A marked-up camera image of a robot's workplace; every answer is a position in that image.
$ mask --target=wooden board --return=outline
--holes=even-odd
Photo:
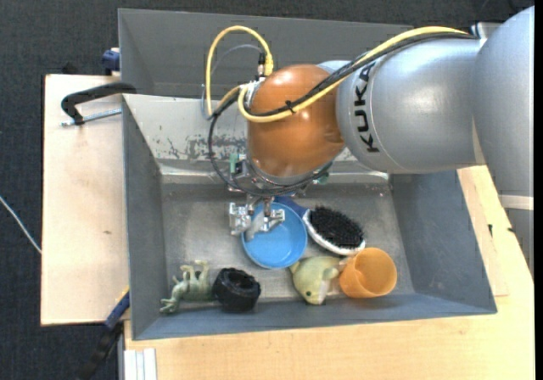
[[[118,80],[48,75],[43,126],[42,325],[103,321],[128,285],[121,118],[62,127],[72,92]],[[82,104],[84,115],[119,97]]]

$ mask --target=wooden table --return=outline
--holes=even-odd
[[[128,283],[120,117],[59,126],[66,120],[59,107],[64,95],[110,80],[46,79],[44,326],[103,321]],[[116,105],[110,98],[81,112]],[[488,170],[458,174],[497,314],[153,341],[132,341],[127,321],[125,347],[155,348],[160,380],[535,378],[534,282]]]

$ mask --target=gray bin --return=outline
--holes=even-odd
[[[348,299],[337,293],[325,305],[306,305],[295,292],[288,270],[263,269],[249,260],[239,238],[228,231],[227,204],[242,202],[244,197],[228,192],[214,176],[205,155],[206,124],[199,118],[199,101],[191,99],[201,92],[205,49],[218,31],[240,21],[265,34],[281,66],[349,59],[406,29],[120,11],[123,81],[148,94],[126,95],[123,100],[133,337],[174,338],[495,312],[454,171],[387,177],[361,168],[344,152],[334,163],[328,184],[311,187],[300,200],[308,207],[326,204],[342,210],[364,226],[368,246],[392,256],[398,283],[385,297]],[[177,68],[173,53],[178,53],[176,59],[182,59],[184,69]],[[228,70],[225,60],[217,93],[221,92],[218,87],[250,78],[254,66],[247,65],[246,70]],[[242,150],[244,124],[235,109],[223,118],[216,134],[224,139],[218,154],[226,160],[229,152]],[[310,243],[305,255],[314,254],[327,252]],[[262,286],[256,308],[228,314],[216,303],[183,303],[179,313],[161,315],[160,299],[169,297],[172,275],[179,276],[179,266],[194,260],[210,262],[211,281],[225,266],[255,276]]]

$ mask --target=plush animal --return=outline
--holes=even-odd
[[[209,280],[210,268],[207,261],[195,260],[195,264],[202,266],[202,271],[195,271],[192,265],[182,265],[182,280],[173,277],[175,283],[171,290],[169,299],[162,299],[160,303],[164,306],[160,312],[172,314],[179,309],[181,300],[186,301],[208,301],[211,300],[211,284]]]
[[[331,288],[332,279],[343,267],[341,258],[314,256],[291,265],[294,287],[307,303],[322,305]]]

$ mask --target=black clamp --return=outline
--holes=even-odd
[[[72,125],[80,126],[84,124],[87,120],[98,119],[99,117],[105,117],[106,115],[116,115],[118,111],[111,111],[101,115],[90,115],[84,117],[76,109],[76,104],[86,103],[88,101],[93,101],[95,99],[109,97],[110,95],[115,95],[117,93],[136,93],[136,88],[129,84],[123,83],[122,81],[116,81],[114,83],[108,83],[98,87],[92,87],[85,91],[71,93],[66,95],[60,103],[62,110],[73,120]]]

